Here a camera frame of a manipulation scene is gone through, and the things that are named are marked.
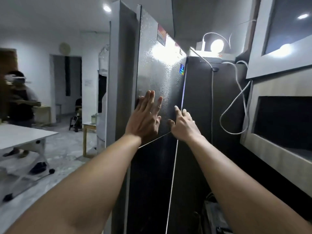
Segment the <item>black hair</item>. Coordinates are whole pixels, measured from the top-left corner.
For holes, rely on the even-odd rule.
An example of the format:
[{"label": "black hair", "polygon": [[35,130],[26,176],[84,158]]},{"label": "black hair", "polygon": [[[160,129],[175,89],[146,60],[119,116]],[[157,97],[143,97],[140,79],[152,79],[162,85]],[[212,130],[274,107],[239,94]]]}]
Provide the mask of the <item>black hair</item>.
[{"label": "black hair", "polygon": [[23,74],[22,72],[18,71],[18,70],[12,70],[12,71],[10,71],[10,72],[7,73],[7,74],[14,74],[14,75],[16,75],[16,76],[18,76],[18,77],[23,77],[23,78],[25,78],[24,74]]}]

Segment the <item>marble floor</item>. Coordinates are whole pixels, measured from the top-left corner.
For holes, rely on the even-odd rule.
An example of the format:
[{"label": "marble floor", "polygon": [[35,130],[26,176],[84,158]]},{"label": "marble floor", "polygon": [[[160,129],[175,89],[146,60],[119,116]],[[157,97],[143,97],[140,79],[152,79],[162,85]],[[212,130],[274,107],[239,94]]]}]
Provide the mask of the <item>marble floor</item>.
[{"label": "marble floor", "polygon": [[[35,183],[28,179],[22,180],[19,186],[15,189],[15,193],[19,193],[25,188],[30,187],[26,191],[17,195],[13,200],[7,203],[0,201],[0,234],[4,233],[7,228],[38,198],[45,194],[49,189],[54,187],[62,179],[68,176],[71,172],[79,168],[87,158],[82,157],[82,138],[83,133],[79,131],[68,131],[69,118],[64,118],[61,123],[53,127],[46,127],[45,130],[59,132],[56,135],[48,137],[46,140],[45,156],[51,166],[56,171],[52,175],[44,172],[37,175],[38,179]],[[87,151],[90,154],[96,154],[94,147],[96,146],[96,134],[88,133],[87,135]],[[31,164],[36,157],[35,153],[30,152],[25,158],[17,158],[11,156],[9,158],[2,157],[6,151],[0,151],[0,164],[6,167],[5,170],[0,170],[0,199],[6,195],[10,185],[16,181],[17,177],[8,175],[10,171]]]}]

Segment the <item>wall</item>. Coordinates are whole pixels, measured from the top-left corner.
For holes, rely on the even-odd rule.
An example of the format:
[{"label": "wall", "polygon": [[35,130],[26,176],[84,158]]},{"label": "wall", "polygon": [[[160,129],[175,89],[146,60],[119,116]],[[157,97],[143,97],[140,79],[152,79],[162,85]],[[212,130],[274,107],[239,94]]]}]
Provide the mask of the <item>wall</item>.
[{"label": "wall", "polygon": [[[256,0],[218,0],[217,2],[210,31],[229,39],[230,34],[235,30],[231,38],[232,50],[230,53],[232,54],[241,54],[246,41],[249,40],[247,32],[251,22],[237,25],[253,18],[255,3]],[[211,34],[206,39],[209,49],[213,40],[218,38],[220,37]]]},{"label": "wall", "polygon": [[51,106],[52,122],[55,122],[55,92],[50,55],[59,53],[59,44],[71,46],[70,55],[81,55],[79,32],[28,32],[0,31],[0,48],[17,50],[18,68],[27,80],[28,86],[38,95],[43,105]]},{"label": "wall", "polygon": [[71,95],[66,96],[65,82],[65,57],[53,56],[54,60],[54,81],[55,85],[55,103],[62,105],[62,114],[75,112],[75,103],[80,96],[80,57],[70,57],[70,86]]},{"label": "wall", "polygon": [[98,109],[99,53],[109,44],[110,36],[105,33],[82,33],[82,121],[91,121]]}]

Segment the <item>wooden table leg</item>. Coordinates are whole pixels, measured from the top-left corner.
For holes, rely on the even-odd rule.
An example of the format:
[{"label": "wooden table leg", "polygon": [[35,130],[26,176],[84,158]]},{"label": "wooden table leg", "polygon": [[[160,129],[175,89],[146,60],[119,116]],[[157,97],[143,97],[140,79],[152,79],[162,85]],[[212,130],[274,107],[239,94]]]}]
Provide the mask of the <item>wooden table leg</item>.
[{"label": "wooden table leg", "polygon": [[87,157],[87,127],[83,127],[83,156]]}]

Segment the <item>refrigerator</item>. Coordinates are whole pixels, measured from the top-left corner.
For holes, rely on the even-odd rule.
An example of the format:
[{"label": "refrigerator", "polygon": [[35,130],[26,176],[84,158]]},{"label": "refrigerator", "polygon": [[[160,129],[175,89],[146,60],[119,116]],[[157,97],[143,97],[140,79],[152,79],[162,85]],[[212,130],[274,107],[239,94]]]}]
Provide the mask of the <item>refrigerator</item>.
[{"label": "refrigerator", "polygon": [[[155,98],[162,95],[164,100],[158,137],[135,154],[104,233],[195,233],[199,225],[195,213],[201,212],[210,189],[190,149],[173,137],[166,121],[175,120],[175,105],[186,108],[211,140],[213,118],[214,145],[232,153],[240,144],[239,136],[226,134],[218,117],[239,94],[235,70],[220,59],[209,60],[219,69],[212,110],[209,66],[198,57],[188,57],[142,6],[134,12],[119,0],[111,7],[106,146],[123,135],[138,96],[155,90]],[[247,83],[246,71],[238,65],[242,86]],[[223,123],[238,132],[243,120],[240,98]]]}]

